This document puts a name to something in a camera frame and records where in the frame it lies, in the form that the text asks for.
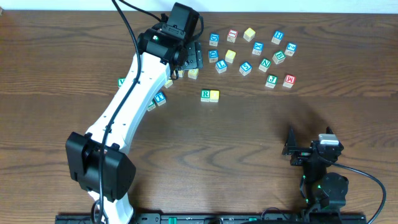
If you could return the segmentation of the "yellow O block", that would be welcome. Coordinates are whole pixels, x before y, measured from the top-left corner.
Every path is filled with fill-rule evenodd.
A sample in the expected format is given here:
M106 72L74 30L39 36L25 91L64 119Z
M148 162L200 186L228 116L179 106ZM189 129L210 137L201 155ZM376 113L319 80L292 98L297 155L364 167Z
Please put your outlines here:
M228 50L225 55L225 61L228 63L233 63L236 57L236 52L233 50Z
M217 103L219 102L220 91L219 90L211 90L210 91L210 102Z

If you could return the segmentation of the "green R block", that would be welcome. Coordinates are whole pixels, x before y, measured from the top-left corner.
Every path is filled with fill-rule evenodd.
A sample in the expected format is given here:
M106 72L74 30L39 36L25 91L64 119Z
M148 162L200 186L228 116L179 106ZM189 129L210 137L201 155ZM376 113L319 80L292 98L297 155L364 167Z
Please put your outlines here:
M201 102L209 102L210 101L210 90L201 90L200 99L201 99Z

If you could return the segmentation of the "green B block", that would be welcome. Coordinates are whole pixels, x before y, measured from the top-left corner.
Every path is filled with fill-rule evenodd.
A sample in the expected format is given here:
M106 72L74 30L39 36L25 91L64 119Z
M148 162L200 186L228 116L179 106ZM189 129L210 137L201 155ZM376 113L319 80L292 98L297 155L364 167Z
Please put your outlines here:
M286 56L282 51L277 51L274 53L272 59L275 64L280 64L285 60Z

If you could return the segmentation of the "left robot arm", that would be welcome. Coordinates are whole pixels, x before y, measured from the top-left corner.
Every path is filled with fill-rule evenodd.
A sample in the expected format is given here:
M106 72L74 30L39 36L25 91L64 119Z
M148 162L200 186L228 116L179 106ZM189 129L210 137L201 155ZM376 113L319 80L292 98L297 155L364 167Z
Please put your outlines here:
M203 25L194 9L175 3L170 15L144 33L134 35L113 2L131 36L135 54L126 79L108 107L85 134L72 132L65 143L72 180L94 199L92 223L129 223L134 209L128 190L136 168L128 158L136 129L151 103L159 100L163 85L178 76L173 72L202 68L201 51L196 49Z

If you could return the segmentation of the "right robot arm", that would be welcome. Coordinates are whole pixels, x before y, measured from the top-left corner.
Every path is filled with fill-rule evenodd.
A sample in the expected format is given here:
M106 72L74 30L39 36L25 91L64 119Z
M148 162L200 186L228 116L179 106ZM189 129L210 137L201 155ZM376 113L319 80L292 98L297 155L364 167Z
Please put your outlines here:
M301 211L304 223L343 223L340 209L346 205L349 181L345 176L327 171L343 149L330 128L319 134L309 147L298 146L294 131L289 130L282 154L291 156L292 166L303 168L300 193L307 203L307 208Z

